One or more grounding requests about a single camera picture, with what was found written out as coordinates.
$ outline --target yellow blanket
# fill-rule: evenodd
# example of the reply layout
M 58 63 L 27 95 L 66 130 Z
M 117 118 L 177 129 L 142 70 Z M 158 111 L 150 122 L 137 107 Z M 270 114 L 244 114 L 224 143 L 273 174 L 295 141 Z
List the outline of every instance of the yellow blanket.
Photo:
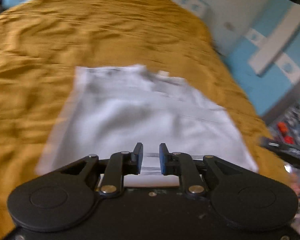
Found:
M 186 78 L 226 107 L 260 173 L 288 183 L 283 163 L 256 146 L 266 127 L 210 42 L 204 23 L 169 0 L 32 0 L 1 14 L 0 238 L 13 228 L 7 197 L 35 177 L 76 65 L 140 63 Z

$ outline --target wrinkled fabric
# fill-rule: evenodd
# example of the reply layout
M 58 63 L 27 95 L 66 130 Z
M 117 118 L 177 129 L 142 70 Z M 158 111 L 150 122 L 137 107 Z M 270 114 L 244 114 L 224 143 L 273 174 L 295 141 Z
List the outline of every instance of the wrinkled fabric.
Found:
M 289 182 L 282 161 L 257 146 L 266 126 L 200 19 L 170 0 L 31 0 L 0 15 L 0 238 L 13 228 L 7 197 L 35 178 L 75 66 L 137 63 L 185 78 L 225 107 L 260 174 Z
M 151 73 L 144 65 L 77 67 L 74 90 L 53 128 L 36 171 L 59 169 L 90 154 L 109 159 L 143 144 L 139 176 L 127 187 L 178 186 L 177 176 L 160 176 L 159 145 L 202 160 L 213 154 L 257 172 L 242 136 L 225 109 L 185 79 Z

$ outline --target white cloth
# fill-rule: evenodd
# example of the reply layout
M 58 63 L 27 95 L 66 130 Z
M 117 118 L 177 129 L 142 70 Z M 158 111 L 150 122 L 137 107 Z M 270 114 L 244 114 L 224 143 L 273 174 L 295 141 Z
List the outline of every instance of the white cloth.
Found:
M 215 155 L 251 171 L 258 167 L 221 106 L 186 80 L 153 74 L 143 65 L 78 67 L 75 86 L 37 166 L 45 174 L 89 154 L 108 159 L 142 142 L 141 175 L 126 186 L 175 186 L 160 175 L 159 144 L 195 159 Z

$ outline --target black circular base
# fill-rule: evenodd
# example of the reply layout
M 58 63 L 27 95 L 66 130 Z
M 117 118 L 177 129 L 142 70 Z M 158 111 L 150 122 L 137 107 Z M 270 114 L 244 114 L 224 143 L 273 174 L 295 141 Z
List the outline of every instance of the black circular base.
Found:
M 261 176 L 227 176 L 211 193 L 214 209 L 233 227 L 266 231 L 289 223 L 298 209 L 295 193 Z
M 94 204 L 94 192 L 76 176 L 51 173 L 17 187 L 8 198 L 14 222 L 53 232 L 82 221 Z

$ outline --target blue gripper pad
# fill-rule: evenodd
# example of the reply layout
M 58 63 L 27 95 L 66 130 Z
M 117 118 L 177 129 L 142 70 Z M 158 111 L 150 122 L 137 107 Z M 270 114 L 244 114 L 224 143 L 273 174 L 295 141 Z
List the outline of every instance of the blue gripper pad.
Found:
M 141 165 L 143 160 L 143 145 L 141 145 L 140 152 L 139 152 L 139 158 L 138 158 L 138 173 L 141 172 Z
M 163 175 L 166 175 L 167 154 L 169 154 L 169 151 L 166 144 L 161 143 L 159 146 L 159 159 L 160 159 L 161 173 Z

